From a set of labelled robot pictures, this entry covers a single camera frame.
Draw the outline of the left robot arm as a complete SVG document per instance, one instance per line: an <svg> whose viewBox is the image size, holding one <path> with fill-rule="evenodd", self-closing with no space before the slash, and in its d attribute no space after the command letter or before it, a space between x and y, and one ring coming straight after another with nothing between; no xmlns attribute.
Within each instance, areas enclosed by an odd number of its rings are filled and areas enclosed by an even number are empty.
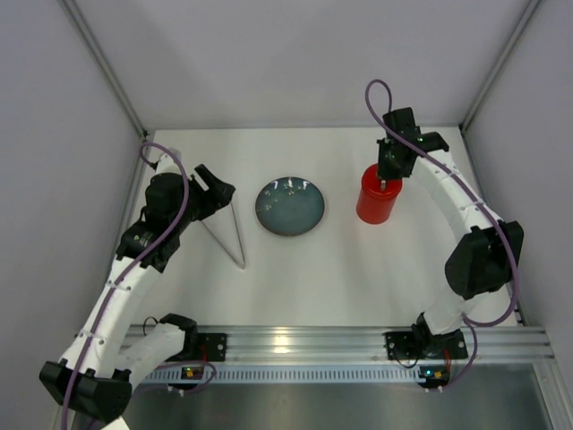
<svg viewBox="0 0 573 430"><path fill-rule="evenodd" d="M122 234L98 302L73 344L47 361L39 380L64 411L109 424L125 411L136 387L166 362L220 360L201 343L197 323L179 314L161 318L143 339L122 350L142 300L163 274L194 221L226 208L235 187L204 165L191 176L158 168L145 191L140 217Z"/></svg>

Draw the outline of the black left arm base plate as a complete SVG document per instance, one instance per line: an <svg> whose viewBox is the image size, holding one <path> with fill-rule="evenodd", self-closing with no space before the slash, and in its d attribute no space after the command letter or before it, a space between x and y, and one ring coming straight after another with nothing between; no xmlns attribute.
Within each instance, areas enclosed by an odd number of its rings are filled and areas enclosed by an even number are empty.
<svg viewBox="0 0 573 430"><path fill-rule="evenodd" d="M192 341L191 360L211 363L225 362L227 334L223 332L199 333Z"/></svg>

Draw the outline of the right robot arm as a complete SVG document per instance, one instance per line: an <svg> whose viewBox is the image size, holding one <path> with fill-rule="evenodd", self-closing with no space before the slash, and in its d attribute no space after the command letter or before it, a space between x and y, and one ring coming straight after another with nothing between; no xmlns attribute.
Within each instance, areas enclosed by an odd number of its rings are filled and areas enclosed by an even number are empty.
<svg viewBox="0 0 573 430"><path fill-rule="evenodd" d="M406 335L408 342L395 341L390 356L441 359L448 352L453 358L465 358L463 319L514 279L524 230L516 221L503 221L478 197L448 144L437 132L423 133L412 108L390 111L382 122L386 137L378 142L379 179L417 181L457 241L444 265L444 287L417 317Z"/></svg>

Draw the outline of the red tin lid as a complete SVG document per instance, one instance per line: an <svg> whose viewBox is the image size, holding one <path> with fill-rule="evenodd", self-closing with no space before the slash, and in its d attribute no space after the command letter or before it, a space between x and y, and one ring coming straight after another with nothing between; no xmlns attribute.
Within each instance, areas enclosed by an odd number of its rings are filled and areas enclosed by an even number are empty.
<svg viewBox="0 0 573 430"><path fill-rule="evenodd" d="M382 180L378 176L378 166L370 165L361 178L361 195L372 198L377 201L389 201L398 197L402 191L403 182L401 179L392 179L385 182L382 186Z"/></svg>

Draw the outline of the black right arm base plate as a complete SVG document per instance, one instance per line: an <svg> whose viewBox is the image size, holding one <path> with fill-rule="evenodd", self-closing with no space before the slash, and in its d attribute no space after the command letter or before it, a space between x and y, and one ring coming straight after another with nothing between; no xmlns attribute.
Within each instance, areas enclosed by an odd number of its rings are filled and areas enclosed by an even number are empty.
<svg viewBox="0 0 573 430"><path fill-rule="evenodd" d="M461 330L436 336L413 331L388 331L384 337L390 360L444 359L446 352L453 360L468 358Z"/></svg>

